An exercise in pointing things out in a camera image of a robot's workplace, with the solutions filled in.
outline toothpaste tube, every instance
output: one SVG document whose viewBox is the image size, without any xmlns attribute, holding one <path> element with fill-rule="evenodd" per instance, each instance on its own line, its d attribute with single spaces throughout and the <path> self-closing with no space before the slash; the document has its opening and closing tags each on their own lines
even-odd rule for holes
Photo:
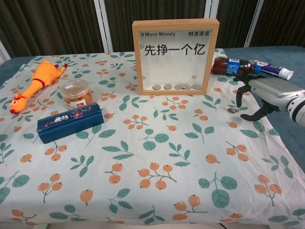
<svg viewBox="0 0 305 229">
<path fill-rule="evenodd" d="M 276 75 L 279 78 L 282 78 L 284 80 L 289 80 L 294 71 L 290 71 L 286 68 L 271 64 L 271 63 L 264 63 L 258 60 L 250 60 L 251 64 L 258 65 L 261 67 L 262 72 L 266 72 L 272 75 Z"/>
</svg>

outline table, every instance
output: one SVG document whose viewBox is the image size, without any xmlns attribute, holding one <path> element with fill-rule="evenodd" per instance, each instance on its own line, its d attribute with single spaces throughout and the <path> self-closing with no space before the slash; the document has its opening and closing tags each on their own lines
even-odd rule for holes
<svg viewBox="0 0 305 229">
<path fill-rule="evenodd" d="M 69 67 L 11 115 L 10 98 L 45 58 Z M 241 83 L 211 75 L 206 96 L 139 96 L 134 62 L 132 52 L 35 57 L 6 82 L 1 222 L 304 226 L 305 175 L 277 131 L 267 118 L 239 117 L 258 109 L 250 94 L 238 113 L 227 112 Z M 58 87 L 78 78 L 89 82 L 105 123 L 44 145 L 36 120 L 66 111 Z"/>
</svg>

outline curtain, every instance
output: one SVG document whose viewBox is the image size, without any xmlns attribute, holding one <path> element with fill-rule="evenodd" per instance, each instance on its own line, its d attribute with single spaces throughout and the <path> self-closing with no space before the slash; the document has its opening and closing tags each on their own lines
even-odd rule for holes
<svg viewBox="0 0 305 229">
<path fill-rule="evenodd" d="M 133 51 L 136 20 L 203 18 L 205 0 L 105 0 L 113 50 Z"/>
<path fill-rule="evenodd" d="M 219 0 L 217 48 L 244 46 L 256 5 L 257 0 Z"/>
<path fill-rule="evenodd" d="M 250 46 L 305 47 L 304 21 L 304 0 L 265 0 Z"/>
<path fill-rule="evenodd" d="M 11 58 L 103 52 L 93 0 L 1 0 L 0 40 Z"/>
</svg>

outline blue box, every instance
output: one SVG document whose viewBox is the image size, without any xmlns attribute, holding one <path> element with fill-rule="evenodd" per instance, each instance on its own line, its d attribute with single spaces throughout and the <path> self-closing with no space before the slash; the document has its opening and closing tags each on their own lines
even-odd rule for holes
<svg viewBox="0 0 305 229">
<path fill-rule="evenodd" d="M 48 143 L 102 123 L 101 109 L 97 103 L 92 103 L 39 119 L 37 132 L 42 142 Z"/>
</svg>

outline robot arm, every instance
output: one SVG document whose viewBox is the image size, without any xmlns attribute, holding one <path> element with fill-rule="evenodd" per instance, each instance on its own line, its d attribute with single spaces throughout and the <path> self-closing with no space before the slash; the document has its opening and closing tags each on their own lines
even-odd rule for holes
<svg viewBox="0 0 305 229">
<path fill-rule="evenodd" d="M 241 107 L 242 96 L 252 91 L 263 101 L 263 107 L 253 115 L 242 114 L 247 121 L 258 121 L 273 111 L 289 112 L 290 118 L 305 126 L 305 90 L 279 78 L 266 78 L 261 75 L 236 77 L 234 81 L 242 81 L 245 86 L 236 93 L 236 105 Z"/>
</svg>

